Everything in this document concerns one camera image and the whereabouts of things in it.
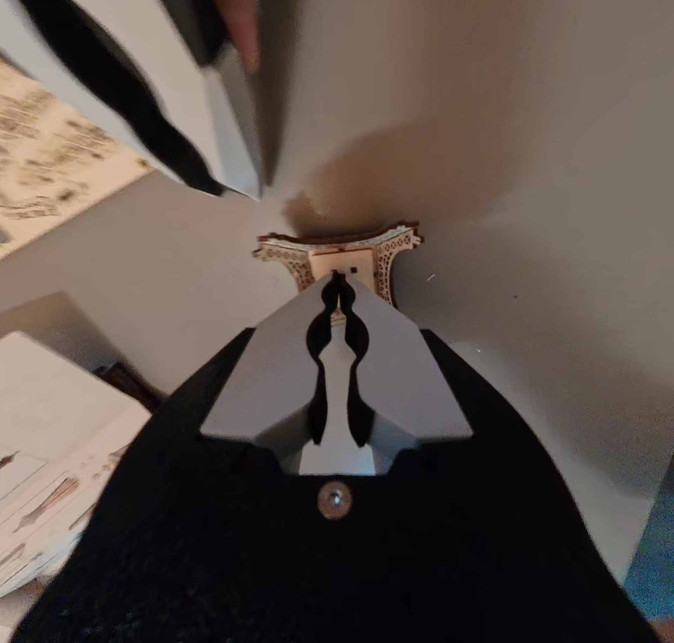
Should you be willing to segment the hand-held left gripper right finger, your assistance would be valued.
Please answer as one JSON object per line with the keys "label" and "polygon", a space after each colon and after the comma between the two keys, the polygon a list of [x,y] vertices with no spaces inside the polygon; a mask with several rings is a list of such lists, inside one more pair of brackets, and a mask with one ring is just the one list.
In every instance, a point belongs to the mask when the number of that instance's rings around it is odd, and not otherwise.
{"label": "hand-held left gripper right finger", "polygon": [[347,419],[359,447],[371,448],[375,470],[427,444],[460,442],[474,432],[409,318],[350,275],[337,275],[349,371]]}

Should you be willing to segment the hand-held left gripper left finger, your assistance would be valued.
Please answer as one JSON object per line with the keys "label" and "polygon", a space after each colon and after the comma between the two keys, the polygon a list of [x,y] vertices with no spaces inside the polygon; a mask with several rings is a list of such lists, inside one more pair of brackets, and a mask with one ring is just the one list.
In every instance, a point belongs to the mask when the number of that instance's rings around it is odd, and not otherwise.
{"label": "hand-held left gripper left finger", "polygon": [[[325,395],[319,356],[332,336],[336,287],[334,275],[326,275],[257,325],[201,435],[266,448],[283,471],[299,472],[303,448],[314,440],[311,403]],[[327,341],[311,351],[308,334],[316,319]]]}

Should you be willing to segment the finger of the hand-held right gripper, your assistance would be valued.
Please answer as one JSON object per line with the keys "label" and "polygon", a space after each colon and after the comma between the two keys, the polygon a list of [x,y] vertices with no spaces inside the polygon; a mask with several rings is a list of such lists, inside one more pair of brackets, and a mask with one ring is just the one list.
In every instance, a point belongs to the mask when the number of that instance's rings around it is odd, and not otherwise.
{"label": "finger of the hand-held right gripper", "polygon": [[166,118],[121,45],[73,0],[1,0],[1,53],[166,175],[215,197],[235,192]]}
{"label": "finger of the hand-held right gripper", "polygon": [[198,149],[212,176],[253,200],[264,194],[253,103],[237,52],[224,44],[200,66],[162,0],[73,0],[121,45],[166,118]]}

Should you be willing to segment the wooden puzzle parts sheet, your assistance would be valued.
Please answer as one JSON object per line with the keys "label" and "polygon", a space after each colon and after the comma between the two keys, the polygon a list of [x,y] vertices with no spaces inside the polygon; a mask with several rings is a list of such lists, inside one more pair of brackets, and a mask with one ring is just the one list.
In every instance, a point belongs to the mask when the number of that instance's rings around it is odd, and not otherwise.
{"label": "wooden puzzle parts sheet", "polygon": [[1,259],[152,171],[1,57]]}

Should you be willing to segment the wooden tower base model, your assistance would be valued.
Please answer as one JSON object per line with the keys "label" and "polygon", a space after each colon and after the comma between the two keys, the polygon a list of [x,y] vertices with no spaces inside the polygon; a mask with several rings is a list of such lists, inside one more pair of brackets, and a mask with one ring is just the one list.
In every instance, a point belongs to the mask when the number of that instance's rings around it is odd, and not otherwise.
{"label": "wooden tower base model", "polygon": [[257,238],[252,256],[276,261],[286,268],[299,291],[333,271],[356,277],[392,307],[392,268],[396,256],[422,245],[419,222],[400,220],[376,231],[331,237],[291,237],[271,233]]}

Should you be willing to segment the grey desk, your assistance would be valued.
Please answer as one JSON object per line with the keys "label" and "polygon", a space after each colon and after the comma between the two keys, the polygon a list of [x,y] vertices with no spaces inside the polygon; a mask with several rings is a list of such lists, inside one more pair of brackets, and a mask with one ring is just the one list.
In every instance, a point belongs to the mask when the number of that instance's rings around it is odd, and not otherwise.
{"label": "grey desk", "polygon": [[[1,271],[172,391],[16,642],[657,642],[595,551],[673,455],[673,0],[262,0],[271,200],[147,176]],[[419,219],[398,302],[474,438],[349,480],[198,436],[290,294],[246,258]]]}

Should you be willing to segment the person's right hand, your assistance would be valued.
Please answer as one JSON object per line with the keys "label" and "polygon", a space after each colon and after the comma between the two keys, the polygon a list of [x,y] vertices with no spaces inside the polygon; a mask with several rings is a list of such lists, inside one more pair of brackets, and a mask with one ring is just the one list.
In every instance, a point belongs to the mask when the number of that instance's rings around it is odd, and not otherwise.
{"label": "person's right hand", "polygon": [[258,0],[214,0],[214,3],[243,69],[249,74],[257,73],[260,66]]}

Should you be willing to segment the dark box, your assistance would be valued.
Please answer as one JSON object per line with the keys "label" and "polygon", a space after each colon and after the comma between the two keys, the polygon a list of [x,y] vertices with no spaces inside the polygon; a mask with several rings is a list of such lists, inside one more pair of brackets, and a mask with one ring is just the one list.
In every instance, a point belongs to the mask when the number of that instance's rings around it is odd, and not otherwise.
{"label": "dark box", "polygon": [[92,373],[109,386],[139,402],[150,413],[155,412],[163,402],[163,396],[159,392],[121,361],[97,367]]}

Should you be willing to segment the paper instruction sheet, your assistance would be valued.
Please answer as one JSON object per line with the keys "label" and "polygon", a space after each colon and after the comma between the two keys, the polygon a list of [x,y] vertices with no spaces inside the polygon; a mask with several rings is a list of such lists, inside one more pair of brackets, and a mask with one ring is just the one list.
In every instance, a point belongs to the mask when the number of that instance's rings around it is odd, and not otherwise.
{"label": "paper instruction sheet", "polygon": [[150,413],[36,342],[1,339],[1,596],[65,563]]}

